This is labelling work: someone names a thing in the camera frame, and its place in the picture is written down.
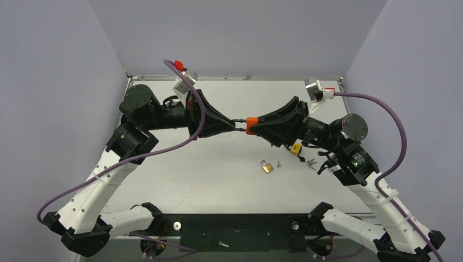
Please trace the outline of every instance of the wire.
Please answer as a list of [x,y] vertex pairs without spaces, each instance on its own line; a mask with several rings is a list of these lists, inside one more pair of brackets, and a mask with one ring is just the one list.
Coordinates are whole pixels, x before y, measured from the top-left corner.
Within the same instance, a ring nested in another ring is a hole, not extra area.
[[[386,172],[381,174],[379,177],[375,179],[375,187],[376,189],[385,197],[388,198],[389,195],[379,186],[380,180],[384,179],[385,177],[389,176],[392,172],[394,172],[400,164],[402,164],[403,159],[405,158],[405,154],[407,152],[407,134],[405,132],[405,128],[403,127],[402,122],[400,121],[398,115],[392,110],[390,106],[388,106],[385,102],[379,100],[376,97],[368,96],[366,94],[358,94],[358,93],[341,93],[341,92],[334,92],[334,96],[340,96],[340,97],[357,97],[357,98],[363,98],[369,101],[372,101],[379,106],[381,106],[384,110],[386,110],[391,117],[393,118],[395,124],[397,125],[397,128],[399,129],[399,134],[400,134],[400,139],[401,139],[401,148],[400,148],[400,154],[393,166],[391,166]],[[397,210],[402,214],[404,218],[408,217],[408,214],[402,209],[402,207],[394,200],[391,199],[390,202],[397,208]],[[434,255],[437,257],[437,259],[440,262],[443,262],[444,260],[442,259],[441,255],[437,251],[437,249],[434,247],[434,245],[429,241],[429,239],[426,237],[426,235],[419,229],[419,227],[412,221],[411,218],[407,219],[408,223],[413,227],[413,229],[421,236],[421,238],[426,242],[427,246],[431,248],[432,252]]]
[[330,241],[328,241],[328,243],[327,243],[327,246],[329,246],[329,245],[330,245],[330,243],[332,243],[332,241],[333,241],[333,238],[334,238],[334,234],[331,234],[331,237],[330,237]]
[[157,244],[163,244],[163,245],[166,245],[166,246],[169,246],[169,247],[175,247],[175,248],[178,248],[178,249],[183,249],[183,250],[189,251],[189,252],[186,253],[186,254],[178,255],[178,256],[170,257],[170,258],[157,258],[157,257],[151,257],[151,259],[153,259],[153,260],[170,261],[170,260],[175,260],[175,259],[179,259],[179,258],[184,258],[184,257],[187,257],[187,256],[192,255],[192,254],[194,254],[194,253],[197,252],[197,251],[196,251],[195,249],[193,249],[193,248],[182,247],[182,246],[176,245],[176,244],[174,244],[174,243],[164,242],[164,241],[161,241],[161,240],[158,240],[158,239],[154,239],[154,238],[152,238],[152,237],[145,236],[145,235],[142,235],[142,234],[138,234],[138,233],[135,233],[135,232],[131,232],[129,235],[130,235],[130,236],[140,237],[140,238],[142,238],[142,239],[146,239],[146,240],[153,241],[153,242],[156,243],[156,244],[154,244],[154,245],[151,245],[151,246],[145,248],[145,250],[143,251],[143,254],[147,254],[148,251],[149,251],[151,248],[155,247]]
[[[356,219],[359,219],[359,220],[362,220],[360,217],[357,217],[357,216],[352,216]],[[333,242],[333,246],[334,246],[334,234],[332,233],[331,234],[331,238],[330,238],[330,241],[327,243],[327,245],[330,243],[330,242]],[[322,256],[322,255],[318,255],[317,253],[315,253],[309,245],[307,245],[307,249],[313,254],[313,258],[320,258],[320,259],[323,259],[323,260],[326,260],[326,259],[346,259],[346,258],[353,258],[355,257],[356,255],[360,254],[361,252],[363,252],[363,250],[365,250],[365,246],[361,246],[359,248],[359,250],[355,251],[354,253],[352,254],[349,254],[349,255],[339,255],[337,257],[325,257],[325,256]]]
[[[154,152],[150,152],[150,153],[146,153],[146,154],[141,154],[141,155],[138,155],[138,156],[134,156],[134,157],[129,157],[123,161],[120,161],[110,167],[108,167],[107,169],[103,170],[102,172],[100,172],[97,176],[98,177],[102,177],[104,176],[105,174],[113,171],[114,169],[118,168],[119,166],[122,166],[126,163],[129,163],[131,161],[134,161],[134,160],[137,160],[137,159],[140,159],[140,158],[145,158],[145,157],[151,157],[151,156],[156,156],[158,154],[162,154],[162,153],[167,153],[167,152],[170,152],[170,151],[173,151],[173,150],[176,150],[176,149],[179,149],[180,147],[183,147],[187,144],[189,144],[191,141],[195,140],[198,135],[201,133],[201,131],[203,130],[203,127],[204,127],[204,123],[205,123],[205,120],[206,120],[206,110],[204,108],[204,103],[203,101],[201,100],[201,96],[199,95],[198,91],[196,91],[196,89],[194,89],[193,85],[190,83],[190,81],[177,69],[175,68],[174,66],[174,63],[172,61],[169,61],[169,60],[164,60],[164,64],[166,66],[168,66],[172,71],[174,71],[174,73],[176,75],[178,75],[180,77],[180,79],[182,79],[184,81],[185,84],[188,85],[189,89],[191,90],[192,94],[194,95],[194,97],[196,98],[196,100],[198,101],[198,104],[199,104],[199,108],[200,108],[200,111],[201,111],[201,120],[199,122],[199,126],[198,126],[198,129],[196,130],[196,132],[194,132],[194,134],[192,136],[190,136],[187,140],[183,141],[182,143],[178,144],[178,145],[175,145],[175,146],[172,146],[172,147],[168,147],[168,148],[165,148],[165,149],[162,149],[162,150],[158,150],[158,151],[154,151]],[[79,190],[83,187],[86,187],[88,186],[89,184],[95,182],[97,180],[96,177],[92,177],[90,178],[89,180],[85,181],[84,183],[78,185],[78,186],[75,186],[55,197],[53,197],[52,199],[48,200],[40,209],[39,211],[37,212],[37,220],[41,223],[41,224],[45,224],[43,222],[43,219],[41,217],[41,214],[43,213],[43,211],[53,202],[55,202],[56,200],[62,198],[63,196],[65,195],[68,195],[76,190]]]
[[337,139],[336,139],[336,145],[332,149],[330,149],[330,150],[328,150],[326,152],[318,151],[318,155],[319,156],[328,156],[329,154],[333,153],[335,150],[337,150],[341,146],[341,139],[342,138],[343,138],[343,136],[339,135],[337,137]]
[[302,141],[302,142],[301,142],[301,145],[302,145],[303,147],[308,147],[308,148],[320,148],[319,146],[312,146],[312,145],[309,145],[309,144],[308,144],[307,142],[305,142],[305,141]]
[[329,260],[329,259],[346,259],[346,258],[353,258],[354,256],[360,254],[361,252],[363,252],[363,250],[365,250],[365,247],[362,246],[359,248],[359,250],[355,251],[354,253],[352,254],[349,254],[349,255],[339,255],[339,256],[336,256],[336,257],[325,257],[325,256],[322,256],[322,255],[318,255],[317,253],[315,253],[309,246],[307,246],[307,249],[314,255],[314,257],[317,257],[317,258],[321,258],[323,260]]

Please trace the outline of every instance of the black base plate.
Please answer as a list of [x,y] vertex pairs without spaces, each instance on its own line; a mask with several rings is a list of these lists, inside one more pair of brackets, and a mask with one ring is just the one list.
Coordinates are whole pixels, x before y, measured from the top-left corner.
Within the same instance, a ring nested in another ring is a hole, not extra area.
[[[198,252],[306,252],[305,236],[326,234],[307,214],[164,214],[164,221],[165,236],[181,235],[180,244]],[[180,231],[173,229],[175,222],[181,222]]]

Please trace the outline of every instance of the circular motor cap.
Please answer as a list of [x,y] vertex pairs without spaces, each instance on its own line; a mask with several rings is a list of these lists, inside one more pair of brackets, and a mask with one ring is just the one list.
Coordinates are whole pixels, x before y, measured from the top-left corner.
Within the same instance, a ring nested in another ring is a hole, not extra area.
[[354,141],[362,141],[368,134],[368,126],[365,120],[357,114],[349,114],[343,117],[341,123],[344,134]]

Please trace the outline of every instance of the red wire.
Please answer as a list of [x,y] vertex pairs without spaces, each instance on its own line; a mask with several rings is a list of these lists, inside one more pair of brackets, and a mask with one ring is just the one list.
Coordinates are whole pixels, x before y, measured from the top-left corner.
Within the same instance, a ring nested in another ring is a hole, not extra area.
[[327,246],[329,246],[329,245],[330,245],[330,243],[332,243],[332,241],[333,241],[333,237],[334,237],[334,234],[331,234],[331,237],[330,237],[330,241],[328,241],[328,243],[327,243]]
[[161,237],[164,236],[164,234],[167,232],[167,224],[164,224],[164,230],[162,230],[161,235],[158,237],[158,239],[161,239]]

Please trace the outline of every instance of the yellow object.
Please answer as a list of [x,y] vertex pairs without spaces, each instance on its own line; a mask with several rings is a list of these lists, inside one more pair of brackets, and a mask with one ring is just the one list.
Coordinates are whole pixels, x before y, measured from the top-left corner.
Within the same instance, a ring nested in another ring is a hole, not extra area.
[[291,147],[291,154],[298,156],[302,150],[302,145],[301,144],[294,144]]
[[270,171],[274,169],[274,167],[271,164],[267,163],[267,161],[265,160],[262,160],[260,162],[260,165],[262,166],[262,168],[264,169],[266,173],[270,173]]

